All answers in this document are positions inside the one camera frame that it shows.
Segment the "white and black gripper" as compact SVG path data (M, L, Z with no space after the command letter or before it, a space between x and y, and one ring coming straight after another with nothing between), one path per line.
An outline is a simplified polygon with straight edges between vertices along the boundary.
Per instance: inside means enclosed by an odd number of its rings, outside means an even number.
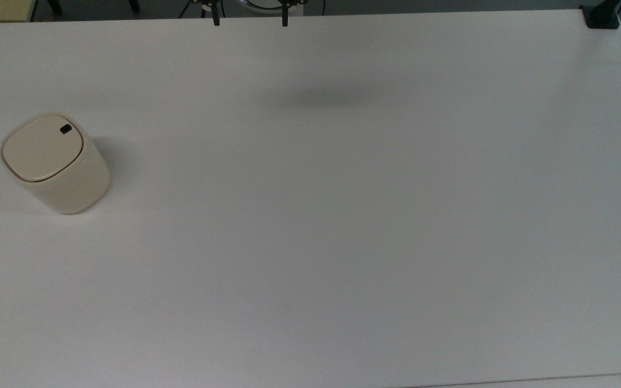
M260 15L282 15L283 27L288 26L289 15L304 15L308 1L230 1L249 12ZM195 1L202 8L201 15L212 14L213 24L221 25L220 15L226 14L227 1Z

